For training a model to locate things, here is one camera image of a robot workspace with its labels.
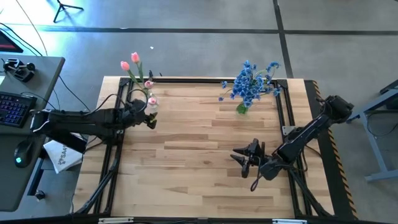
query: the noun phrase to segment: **desk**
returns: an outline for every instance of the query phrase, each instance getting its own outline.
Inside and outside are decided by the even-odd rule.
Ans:
[[[51,92],[57,82],[65,59],[62,57],[35,57],[23,55],[4,55],[0,58],[18,58],[24,64],[32,62],[36,66],[35,76],[27,83],[16,80],[12,75],[5,74],[0,84],[0,91],[20,94],[23,91],[35,93],[46,100],[50,98]],[[42,110],[46,102],[37,99],[34,109]],[[29,134],[31,118],[29,118],[22,129],[8,126],[0,127],[0,211],[12,212],[18,208],[30,175],[35,167],[44,142],[44,137],[35,140],[32,162],[25,168],[17,168],[14,163],[14,151],[18,143],[25,140]]]
[[[120,78],[104,77],[98,104],[118,92]],[[286,171],[272,181],[261,179],[256,191],[250,192],[257,170],[252,168],[249,177],[243,179],[240,165],[229,156],[232,148],[247,146],[253,138],[266,142],[268,154],[282,143],[275,97],[263,96],[246,115],[239,115],[235,112],[239,100],[218,101],[224,93],[219,83],[189,83],[192,78],[184,78],[186,83],[155,84],[153,92],[160,106],[154,130],[145,125],[126,130],[111,216],[294,217]],[[313,118],[305,81],[288,79],[287,83],[295,124],[304,126]],[[113,106],[114,100],[104,104],[104,108]],[[315,140],[308,145],[319,150]],[[105,147],[98,146],[85,154],[73,199],[75,209],[98,185]],[[350,195],[344,192],[339,198],[334,196],[333,204],[331,201],[331,195],[336,195],[334,189],[345,187],[342,177],[327,180],[323,164],[326,160],[335,162],[337,157],[322,155],[321,159],[306,151],[306,158],[307,185],[314,196],[328,212],[352,218],[355,210],[345,207]],[[107,194],[105,189],[102,207]],[[303,208],[301,193],[298,195]]]

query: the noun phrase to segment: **gray desk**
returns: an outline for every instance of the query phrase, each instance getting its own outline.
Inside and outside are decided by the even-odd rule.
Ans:
[[[65,59],[62,57],[36,57],[23,55],[0,54],[0,58],[18,58],[23,63],[32,62],[36,66],[35,76],[27,83],[16,80],[12,75],[4,75],[0,91],[20,94],[23,91],[35,93],[46,100],[57,82]],[[35,109],[42,110],[46,102],[37,99]],[[24,194],[26,185],[40,154],[44,137],[35,139],[32,162],[25,168],[14,164],[14,150],[18,143],[25,140],[29,133],[31,118],[22,129],[0,126],[0,211],[13,212],[17,210]]]

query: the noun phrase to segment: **wood grain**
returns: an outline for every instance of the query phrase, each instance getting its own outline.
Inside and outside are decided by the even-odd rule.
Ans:
[[[119,79],[104,77],[98,104],[117,92]],[[303,80],[289,80],[289,90],[296,124],[304,125],[311,114]],[[232,148],[247,146],[253,138],[266,142],[267,153],[282,143],[275,98],[263,96],[247,115],[240,115],[235,112],[239,99],[218,101],[223,92],[219,84],[155,85],[160,102],[157,127],[150,130],[141,125],[126,130],[113,216],[294,216],[286,171],[272,181],[261,179],[257,190],[251,192],[256,168],[243,179],[240,165],[229,156]],[[113,106],[114,99],[104,108]],[[316,141],[310,146],[318,150]],[[98,146],[85,155],[73,199],[75,208],[82,206],[98,185],[104,149]],[[308,186],[333,212],[322,160],[310,151],[306,156]]]

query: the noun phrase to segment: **computer monitor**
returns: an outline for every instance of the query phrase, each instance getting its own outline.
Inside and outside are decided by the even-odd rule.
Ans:
[[[0,52],[22,53],[23,51],[24,50],[16,45],[6,34],[0,31]]]

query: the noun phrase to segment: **keyboard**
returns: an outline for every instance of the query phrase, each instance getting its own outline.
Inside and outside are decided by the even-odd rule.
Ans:
[[[36,97],[0,91],[0,125],[22,128]]]

